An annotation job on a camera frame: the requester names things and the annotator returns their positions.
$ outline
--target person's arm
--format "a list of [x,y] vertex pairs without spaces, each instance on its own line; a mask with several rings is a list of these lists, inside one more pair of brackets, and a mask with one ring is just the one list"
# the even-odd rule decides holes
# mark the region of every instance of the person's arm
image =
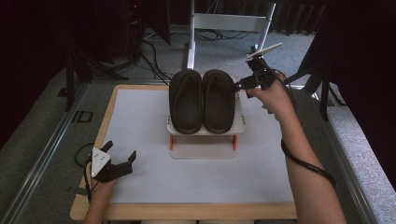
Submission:
[[103,214],[105,213],[111,193],[116,185],[117,180],[107,183],[97,183],[92,179],[92,186],[96,187],[92,191],[91,203],[87,214],[84,217],[84,224],[102,224]]
[[[253,89],[247,90],[247,93],[257,97],[265,108],[275,114],[289,152],[299,160],[323,169],[282,84],[276,80],[267,91]],[[299,223],[346,223],[335,190],[328,179],[289,158],[286,158],[286,164]]]

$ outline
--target pair of slippers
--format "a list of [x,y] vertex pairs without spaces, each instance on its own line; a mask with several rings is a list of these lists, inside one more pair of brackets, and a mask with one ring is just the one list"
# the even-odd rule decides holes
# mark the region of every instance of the pair of slippers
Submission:
[[211,133],[226,133],[235,111],[233,79],[216,69],[203,77],[195,70],[182,70],[169,84],[169,108],[179,133],[197,133],[203,124]]

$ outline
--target wooden table frame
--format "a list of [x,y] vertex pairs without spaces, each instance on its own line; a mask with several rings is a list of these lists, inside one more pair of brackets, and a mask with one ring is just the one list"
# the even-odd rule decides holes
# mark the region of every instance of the wooden table frame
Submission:
[[[166,91],[167,86],[118,85],[108,104],[94,145],[103,146],[108,125],[113,114],[118,90]],[[82,178],[80,187],[85,189]],[[86,196],[76,195],[70,217],[83,220],[89,204]],[[296,219],[294,202],[288,203],[110,203],[104,220],[145,219]]]

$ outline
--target cable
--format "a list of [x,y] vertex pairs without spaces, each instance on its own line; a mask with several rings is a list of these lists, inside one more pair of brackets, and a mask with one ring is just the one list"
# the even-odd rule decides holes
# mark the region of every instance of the cable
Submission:
[[139,65],[139,64],[137,64],[136,66],[138,66],[138,67],[140,67],[140,68],[143,68],[143,69],[146,69],[146,70],[149,70],[149,71],[151,71],[151,72],[154,72],[152,69],[150,69],[150,68],[147,68],[147,67],[144,67],[144,66],[142,66],[142,65]]
[[[216,37],[207,37],[204,35],[198,35],[199,33],[212,33],[214,35],[216,35]],[[196,36],[200,37],[199,39],[201,40],[206,40],[206,41],[220,41],[220,40],[229,40],[229,39],[243,39],[245,37],[247,37],[248,35],[250,35],[250,32],[247,32],[246,35],[244,36],[240,36],[241,34],[246,33],[245,31],[241,31],[240,33],[238,33],[237,35],[234,36],[227,36],[224,35],[222,32],[217,31],[217,30],[209,30],[209,29],[200,29],[196,32]]]
[[270,69],[270,70],[272,71],[273,76],[275,76],[276,79],[277,79],[277,80],[282,84],[282,86],[285,88],[285,91],[286,91],[286,93],[288,94],[288,96],[289,96],[289,98],[290,98],[290,100],[291,100],[291,103],[293,104],[294,111],[297,112],[297,103],[296,103],[296,101],[294,100],[293,91],[292,91],[292,89],[291,89],[290,83],[286,84],[284,80],[282,80],[279,76],[277,76],[277,75],[275,74],[275,72],[278,72],[278,73],[282,74],[282,75],[286,78],[285,73],[283,73],[283,72],[281,72],[280,70],[277,70],[277,69],[271,69],[271,68],[269,68],[269,67],[267,67],[267,69]]
[[132,64],[134,64],[134,63],[136,63],[136,61],[138,61],[139,59],[140,59],[140,57],[139,57],[140,55],[128,55],[128,62],[126,62],[126,63],[121,63],[121,64],[118,64],[118,65],[115,65],[115,66],[112,66],[112,67],[109,67],[108,69],[110,69],[110,70],[113,70],[113,71],[117,71],[117,70],[121,70],[121,69],[124,69],[124,68],[127,68],[127,67],[129,67],[129,66],[131,66]]
[[83,176],[84,176],[84,181],[85,181],[85,190],[87,190],[87,197],[88,197],[88,202],[91,202],[91,196],[92,196],[92,191],[91,191],[91,186],[90,186],[90,182],[88,180],[87,177],[87,167],[88,167],[88,163],[90,163],[90,161],[86,161],[84,164],[84,169],[82,170]]
[[96,182],[95,186],[93,186],[93,188],[91,189],[91,192],[93,192],[93,190],[96,188],[96,186],[98,186],[98,184],[99,184],[99,181]]
[[75,154],[75,163],[76,163],[78,166],[84,168],[84,165],[83,165],[82,163],[79,163],[79,162],[78,162],[78,154],[81,152],[81,150],[82,150],[84,147],[90,147],[90,146],[93,146],[93,143],[88,143],[88,144],[86,144],[86,145],[80,147],[80,148],[77,150],[77,152],[76,152],[76,154]]
[[156,35],[157,33],[152,33],[152,34],[150,34],[150,35],[148,35],[148,36],[146,36],[146,37],[143,37],[143,40],[145,40],[145,39],[148,39],[149,37],[151,37],[151,36],[153,36],[153,35]]
[[142,55],[143,59],[148,63],[148,65],[152,68],[152,71],[157,75],[157,77],[159,77],[163,81],[163,83],[165,83],[166,86],[169,86],[169,84],[165,81],[165,79],[163,79],[163,77],[160,76],[160,74],[158,74],[158,72],[154,69],[149,59],[143,53],[140,54]]
[[165,74],[165,72],[163,72],[160,69],[160,66],[158,66],[157,50],[155,49],[155,46],[153,44],[151,44],[150,42],[148,42],[147,40],[143,40],[143,43],[150,45],[151,48],[154,50],[154,64],[151,63],[151,65],[153,65],[164,77],[167,77],[168,79],[171,79],[168,75]]
[[210,6],[210,8],[212,8],[212,7],[213,7],[215,4],[216,4],[216,6],[215,6],[215,9],[214,9],[214,11],[213,11],[213,14],[215,14],[215,13],[216,13],[216,9],[217,9],[217,7],[218,7],[219,0],[216,0],[216,1],[214,1],[214,2],[212,3],[212,5]]
[[280,142],[280,145],[281,145],[281,147],[282,147],[283,153],[285,153],[285,155],[286,155],[289,159],[291,159],[291,160],[294,161],[295,163],[297,163],[297,164],[303,166],[304,168],[306,168],[306,169],[308,169],[308,170],[310,170],[310,171],[312,171],[312,172],[314,172],[314,173],[316,173],[316,174],[318,174],[318,175],[322,175],[323,177],[325,177],[326,179],[328,179],[328,180],[330,181],[330,183],[332,184],[332,186],[335,188],[336,182],[335,182],[334,177],[332,177],[332,175],[330,175],[330,174],[327,173],[326,171],[324,171],[324,170],[318,168],[317,166],[315,166],[315,165],[313,165],[313,164],[310,164],[310,163],[308,163],[308,162],[306,162],[306,161],[301,161],[301,160],[295,158],[293,155],[291,155],[291,153],[289,152],[288,148],[286,147],[285,142],[283,141],[283,138],[282,138],[282,140],[281,140],[281,142]]

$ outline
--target black cable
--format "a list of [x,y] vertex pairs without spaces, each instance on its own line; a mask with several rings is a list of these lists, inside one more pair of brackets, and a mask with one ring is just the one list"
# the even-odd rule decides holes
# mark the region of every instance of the black cable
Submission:
[[93,188],[91,189],[91,192],[93,192],[93,190],[96,188],[96,186],[98,186],[99,181],[96,182],[95,186],[93,186]]
[[[216,37],[208,37],[208,36],[205,36],[205,35],[198,35],[199,33],[212,33],[212,34],[215,34]],[[243,33],[245,33],[245,32],[242,31],[242,32],[240,32],[240,33],[237,34],[237,35],[234,35],[234,36],[227,36],[227,35],[224,35],[224,34],[223,34],[222,32],[220,32],[220,31],[202,29],[202,30],[198,30],[198,31],[196,32],[195,35],[196,35],[197,37],[200,37],[201,40],[206,40],[206,41],[220,41],[220,40],[229,40],[229,39],[243,39],[243,38],[247,37],[248,35],[250,35],[250,32],[247,32],[246,35],[241,36],[241,37],[238,37],[238,36],[240,36],[240,35],[243,34]]]
[[206,14],[209,13],[210,8],[212,8],[215,4],[216,4],[216,6],[215,6],[215,9],[213,10],[213,14],[216,13],[216,8],[218,8],[219,0],[215,0],[215,1],[212,3],[212,5],[210,5],[210,7],[209,7],[209,9],[207,10]]
[[153,67],[155,67],[164,77],[167,77],[168,79],[171,79],[168,75],[168,73],[163,72],[160,69],[160,66],[158,65],[158,61],[157,61],[157,50],[155,49],[155,46],[153,44],[151,44],[150,42],[148,42],[147,40],[143,40],[143,43],[148,44],[149,46],[151,46],[151,48],[154,51],[154,64],[150,63],[151,65],[153,65]]
[[[280,73],[280,74],[282,74],[283,77],[287,78],[287,77],[286,77],[286,74],[283,73],[282,71],[277,70],[277,69],[273,69],[273,71],[274,71],[275,73]],[[283,80],[283,83],[284,83],[284,85],[288,85],[288,86],[289,86],[291,99],[294,99],[294,97],[293,97],[293,91],[291,90],[291,85],[290,85],[290,83],[286,84],[286,82],[285,82],[284,80]]]
[[328,179],[328,180],[330,181],[330,183],[332,184],[332,186],[335,188],[336,182],[335,182],[334,177],[332,177],[332,175],[330,175],[330,174],[327,173],[326,171],[324,171],[324,170],[318,168],[317,166],[315,166],[315,165],[313,165],[313,164],[310,164],[310,163],[308,163],[308,162],[306,162],[306,161],[301,161],[301,160],[295,158],[293,155],[291,155],[291,153],[289,152],[288,148],[286,147],[285,142],[283,141],[283,138],[282,138],[282,140],[281,140],[281,142],[280,142],[280,145],[281,145],[281,147],[282,147],[283,153],[285,153],[285,155],[286,155],[289,159],[291,159],[291,160],[294,161],[295,163],[297,163],[297,164],[303,166],[304,168],[306,168],[306,169],[308,169],[308,170],[310,170],[310,171],[312,171],[312,172],[314,172],[314,173],[316,173],[316,174],[318,174],[318,175],[322,175],[323,177],[325,177],[326,179]]
[[[151,71],[151,72],[154,72],[152,69],[147,68],[147,67],[144,67],[144,66],[142,66],[142,65],[137,64],[136,66],[138,66],[138,67],[140,67],[140,68],[143,68],[143,69],[146,69],[146,70],[149,70],[149,71]],[[169,75],[169,76],[172,76],[172,75],[173,75],[172,73],[165,73],[165,74],[166,74],[166,75]]]
[[108,69],[113,70],[113,71],[116,72],[116,71],[118,71],[118,70],[127,68],[127,67],[131,66],[132,64],[136,63],[136,61],[138,61],[138,60],[140,59],[139,56],[140,56],[140,55],[137,55],[137,56],[129,55],[129,56],[128,56],[128,62],[121,63],[121,64],[118,64],[118,65],[109,67]]
[[76,152],[76,154],[75,154],[75,163],[76,163],[78,166],[84,168],[84,165],[83,165],[82,163],[79,163],[79,161],[78,161],[78,154],[81,152],[81,150],[82,150],[84,147],[90,147],[90,146],[93,146],[93,143],[88,143],[88,144],[86,144],[86,145],[80,147],[80,148],[77,150],[77,152]]
[[87,190],[87,197],[88,197],[88,202],[91,202],[91,196],[92,196],[92,191],[91,191],[91,186],[90,186],[90,182],[88,180],[87,177],[87,167],[88,167],[88,163],[90,163],[90,161],[86,161],[84,164],[84,169],[82,170],[82,173],[84,175],[84,181],[85,181],[85,190]]
[[148,63],[148,65],[152,68],[152,71],[157,75],[157,77],[159,77],[163,81],[163,83],[165,83],[165,85],[168,86],[169,84],[166,82],[165,79],[163,79],[162,76],[160,76],[160,74],[158,74],[158,72],[154,69],[149,59],[143,53],[141,53],[141,55],[143,59]]

